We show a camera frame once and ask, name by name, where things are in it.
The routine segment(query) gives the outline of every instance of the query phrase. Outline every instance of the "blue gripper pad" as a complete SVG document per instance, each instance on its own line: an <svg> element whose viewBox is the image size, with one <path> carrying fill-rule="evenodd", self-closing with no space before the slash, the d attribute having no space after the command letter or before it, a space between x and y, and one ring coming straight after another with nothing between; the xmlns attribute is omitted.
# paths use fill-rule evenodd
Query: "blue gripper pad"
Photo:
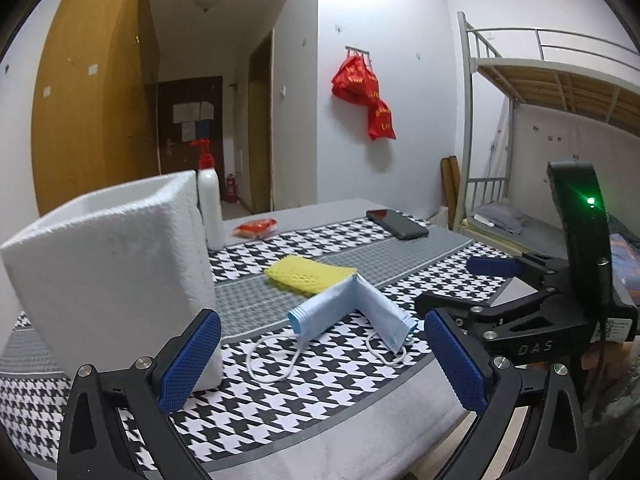
<svg viewBox="0 0 640 480"><path fill-rule="evenodd" d="M210 312L182 347L160 383L158 407L165 415L182 409L220 343L221 334L220 316Z"/></svg>
<svg viewBox="0 0 640 480"><path fill-rule="evenodd" d="M483 413L487 407L484 377L435 310L424 317L424 337L462 407Z"/></svg>
<svg viewBox="0 0 640 480"><path fill-rule="evenodd" d="M466 272L476 276L513 278L520 273L520 264L513 258L472 256L466 261Z"/></svg>

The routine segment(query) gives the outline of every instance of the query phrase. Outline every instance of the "smartphone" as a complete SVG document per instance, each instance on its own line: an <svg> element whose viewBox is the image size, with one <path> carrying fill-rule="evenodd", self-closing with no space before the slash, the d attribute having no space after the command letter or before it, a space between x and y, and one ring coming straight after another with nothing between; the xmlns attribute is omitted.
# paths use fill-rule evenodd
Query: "smartphone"
<svg viewBox="0 0 640 480"><path fill-rule="evenodd" d="M367 218L385 228L399 240L413 240L429 236L429 230L391 209L367 211Z"/></svg>

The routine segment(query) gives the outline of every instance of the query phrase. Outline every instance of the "white plastic bottle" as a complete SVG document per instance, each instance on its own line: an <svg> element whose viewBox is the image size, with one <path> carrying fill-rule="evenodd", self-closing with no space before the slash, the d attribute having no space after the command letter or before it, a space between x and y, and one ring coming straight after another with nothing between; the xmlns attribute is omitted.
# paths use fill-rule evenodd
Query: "white plastic bottle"
<svg viewBox="0 0 640 480"><path fill-rule="evenodd" d="M214 168L213 156L209 153L209 141L194 140L192 144L200 146L198 160L198 200L207 236L207 247L211 251L219 251L225 246L225 227L222 219L220 203L220 183Z"/></svg>

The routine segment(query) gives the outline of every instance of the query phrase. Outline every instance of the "wooden bed slats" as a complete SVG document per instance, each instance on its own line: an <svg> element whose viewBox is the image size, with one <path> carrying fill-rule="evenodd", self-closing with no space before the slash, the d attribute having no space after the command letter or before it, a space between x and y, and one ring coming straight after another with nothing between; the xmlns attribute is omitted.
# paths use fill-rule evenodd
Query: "wooden bed slats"
<svg viewBox="0 0 640 480"><path fill-rule="evenodd" d="M627 88L557 66L479 64L478 72L518 102L588 117L640 137L640 94Z"/></svg>

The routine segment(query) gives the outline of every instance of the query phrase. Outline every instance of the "das logo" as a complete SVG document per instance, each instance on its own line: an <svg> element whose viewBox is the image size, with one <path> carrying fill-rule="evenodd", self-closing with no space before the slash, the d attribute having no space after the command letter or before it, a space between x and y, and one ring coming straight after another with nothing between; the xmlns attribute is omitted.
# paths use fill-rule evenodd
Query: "das logo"
<svg viewBox="0 0 640 480"><path fill-rule="evenodd" d="M532 347L529 347L529 345L522 345L518 350L518 355L539 354L540 351L549 352L553 348L553 345L553 341L547 341L546 343L536 343Z"/></svg>

